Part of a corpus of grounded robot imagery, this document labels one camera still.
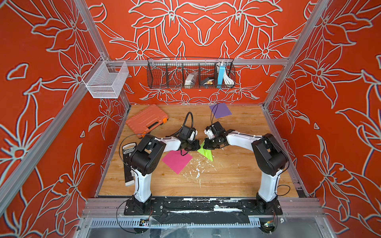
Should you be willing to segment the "lime green square paper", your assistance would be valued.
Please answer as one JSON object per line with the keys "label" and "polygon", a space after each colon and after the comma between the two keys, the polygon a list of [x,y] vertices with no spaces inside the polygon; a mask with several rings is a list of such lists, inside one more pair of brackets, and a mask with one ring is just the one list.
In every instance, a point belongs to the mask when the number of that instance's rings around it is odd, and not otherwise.
{"label": "lime green square paper", "polygon": [[213,162],[213,155],[211,150],[204,149],[203,147],[204,147],[204,141],[202,142],[200,149],[197,152],[203,155],[204,157],[206,157],[209,161]]}

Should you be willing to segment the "magenta square paper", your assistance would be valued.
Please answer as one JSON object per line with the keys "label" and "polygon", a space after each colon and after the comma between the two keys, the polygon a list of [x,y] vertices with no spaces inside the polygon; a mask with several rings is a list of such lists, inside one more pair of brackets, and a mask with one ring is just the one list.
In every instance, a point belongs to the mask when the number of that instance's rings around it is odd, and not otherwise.
{"label": "magenta square paper", "polygon": [[176,174],[180,174],[193,156],[185,151],[170,151],[163,157],[162,161]]}

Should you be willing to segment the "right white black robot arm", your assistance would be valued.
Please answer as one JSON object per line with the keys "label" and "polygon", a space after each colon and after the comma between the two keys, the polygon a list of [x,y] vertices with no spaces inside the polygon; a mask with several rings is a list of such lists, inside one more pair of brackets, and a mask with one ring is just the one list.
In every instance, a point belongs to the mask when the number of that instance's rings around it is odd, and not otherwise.
{"label": "right white black robot arm", "polygon": [[275,210],[278,202],[277,187],[283,173],[287,156],[272,134],[247,135],[237,131],[213,132],[204,131],[204,149],[220,149],[222,146],[238,146],[252,151],[259,169],[262,172],[260,189],[256,195],[256,210],[265,214]]}

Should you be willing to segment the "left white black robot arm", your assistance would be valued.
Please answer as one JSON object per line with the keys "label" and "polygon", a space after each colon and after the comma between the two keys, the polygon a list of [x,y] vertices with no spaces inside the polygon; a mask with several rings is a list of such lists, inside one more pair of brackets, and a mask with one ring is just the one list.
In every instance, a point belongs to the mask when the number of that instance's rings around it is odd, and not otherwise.
{"label": "left white black robot arm", "polygon": [[154,137],[146,135],[139,143],[122,146],[124,163],[131,169],[135,178],[135,192],[132,201],[126,204],[126,215],[147,214],[151,211],[151,178],[164,152],[189,152],[200,149],[198,139],[177,137]]}

